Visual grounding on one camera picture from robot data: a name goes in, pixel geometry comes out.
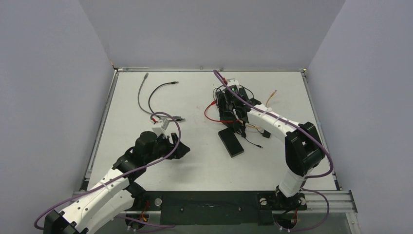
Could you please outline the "ribbed black network switch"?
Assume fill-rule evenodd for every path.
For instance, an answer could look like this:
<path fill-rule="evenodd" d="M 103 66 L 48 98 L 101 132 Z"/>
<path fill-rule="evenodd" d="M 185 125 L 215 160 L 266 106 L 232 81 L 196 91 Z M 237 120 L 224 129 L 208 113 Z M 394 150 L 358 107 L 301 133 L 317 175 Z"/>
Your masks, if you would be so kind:
<path fill-rule="evenodd" d="M 231 158 L 234 158 L 244 152 L 244 148 L 238 141 L 232 129 L 226 128 L 220 130 L 218 132 L 218 136 Z"/>

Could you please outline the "black Mercury switch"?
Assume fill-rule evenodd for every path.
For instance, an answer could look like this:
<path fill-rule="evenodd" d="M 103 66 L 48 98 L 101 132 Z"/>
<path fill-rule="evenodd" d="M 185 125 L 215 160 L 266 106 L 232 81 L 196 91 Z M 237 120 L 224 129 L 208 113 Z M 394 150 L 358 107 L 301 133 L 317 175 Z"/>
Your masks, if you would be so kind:
<path fill-rule="evenodd" d="M 216 103 L 220 110 L 231 110 L 232 98 L 233 95 L 228 91 L 217 90 L 215 92 Z"/>

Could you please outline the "small black wall plug adapter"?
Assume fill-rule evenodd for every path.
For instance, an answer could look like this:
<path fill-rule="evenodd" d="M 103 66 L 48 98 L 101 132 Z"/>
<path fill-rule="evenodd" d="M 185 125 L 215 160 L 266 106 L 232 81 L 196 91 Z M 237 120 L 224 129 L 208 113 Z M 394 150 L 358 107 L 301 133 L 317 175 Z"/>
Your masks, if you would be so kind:
<path fill-rule="evenodd" d="M 264 130 L 264 131 L 262 132 L 262 136 L 265 137 L 265 138 L 270 138 L 270 137 L 271 137 L 271 133 L 268 132 L 267 130 Z"/>

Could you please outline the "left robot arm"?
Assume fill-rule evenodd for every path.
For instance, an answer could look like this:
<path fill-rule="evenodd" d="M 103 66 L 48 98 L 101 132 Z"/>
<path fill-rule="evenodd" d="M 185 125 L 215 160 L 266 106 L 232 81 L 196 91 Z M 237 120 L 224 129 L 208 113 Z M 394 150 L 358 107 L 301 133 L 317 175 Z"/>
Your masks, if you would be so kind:
<path fill-rule="evenodd" d="M 69 205 L 61 211 L 49 208 L 43 214 L 43 227 L 35 221 L 35 228 L 44 234 L 93 234 L 122 211 L 141 209 L 146 191 L 136 179 L 150 166 L 185 156 L 190 148 L 181 136 L 180 130 L 169 136 L 142 132 L 90 190 L 67 199 Z"/>

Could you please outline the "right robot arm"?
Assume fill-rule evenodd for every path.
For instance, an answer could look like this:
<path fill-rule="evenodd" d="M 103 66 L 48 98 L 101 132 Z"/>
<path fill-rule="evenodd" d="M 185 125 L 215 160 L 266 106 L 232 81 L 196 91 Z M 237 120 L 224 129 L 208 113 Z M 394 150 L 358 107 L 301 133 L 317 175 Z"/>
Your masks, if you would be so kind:
<path fill-rule="evenodd" d="M 219 122 L 228 128 L 225 140 L 236 134 L 246 138 L 247 125 L 252 124 L 284 144 L 287 171 L 274 197 L 279 207 L 289 207 L 311 177 L 312 170 L 326 157 L 315 125 L 281 117 L 259 100 L 249 98 L 246 89 L 239 85 L 224 90 L 217 88 L 213 104 L 217 106 Z"/>

